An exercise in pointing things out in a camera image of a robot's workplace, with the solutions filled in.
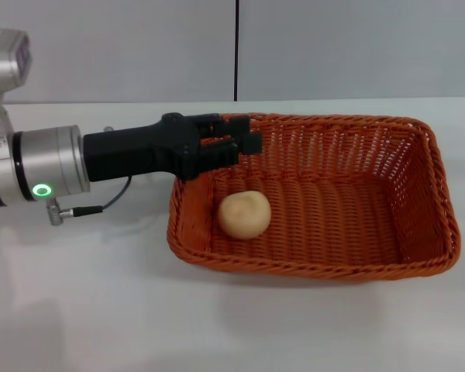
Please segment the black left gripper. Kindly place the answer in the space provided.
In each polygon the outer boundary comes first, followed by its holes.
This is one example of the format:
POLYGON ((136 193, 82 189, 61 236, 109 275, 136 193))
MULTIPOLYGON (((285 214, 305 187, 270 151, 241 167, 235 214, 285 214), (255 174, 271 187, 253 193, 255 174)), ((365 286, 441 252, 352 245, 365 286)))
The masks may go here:
POLYGON ((83 157, 91 182, 154 172, 167 172, 182 180, 239 163, 239 155, 262 152, 261 133, 250 133, 250 117, 224 119, 220 114, 162 116, 150 126, 92 133, 83 137, 83 157), (201 147, 201 138, 221 138, 201 147))

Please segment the round tan bread bun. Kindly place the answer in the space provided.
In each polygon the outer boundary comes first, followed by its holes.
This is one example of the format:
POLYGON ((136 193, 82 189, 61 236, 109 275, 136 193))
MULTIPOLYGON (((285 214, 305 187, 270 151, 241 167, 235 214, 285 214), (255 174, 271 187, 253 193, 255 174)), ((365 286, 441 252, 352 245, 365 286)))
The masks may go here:
POLYGON ((217 216, 220 228, 228 236, 253 239, 270 225, 270 202, 259 191, 231 194, 220 202, 217 216))

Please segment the orange woven wicker basket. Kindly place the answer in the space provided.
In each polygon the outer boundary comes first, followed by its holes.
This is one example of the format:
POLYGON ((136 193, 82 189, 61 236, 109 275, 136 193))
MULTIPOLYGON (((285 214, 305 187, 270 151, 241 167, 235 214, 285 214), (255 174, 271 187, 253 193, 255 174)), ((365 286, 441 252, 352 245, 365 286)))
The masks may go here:
POLYGON ((213 270, 341 281, 398 280, 449 270, 460 229, 433 131, 417 119, 253 113, 263 151, 236 166, 176 181, 167 241, 213 270), (238 240, 220 202, 263 193, 266 231, 238 240))

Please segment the black vertical wall strip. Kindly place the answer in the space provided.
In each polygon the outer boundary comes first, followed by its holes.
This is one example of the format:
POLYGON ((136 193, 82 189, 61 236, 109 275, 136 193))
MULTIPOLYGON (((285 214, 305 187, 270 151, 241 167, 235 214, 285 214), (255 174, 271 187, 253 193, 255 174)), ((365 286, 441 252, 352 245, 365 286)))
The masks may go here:
POLYGON ((239 97, 240 2, 241 0, 235 0, 234 81, 233 81, 233 101, 234 102, 237 102, 238 97, 239 97))

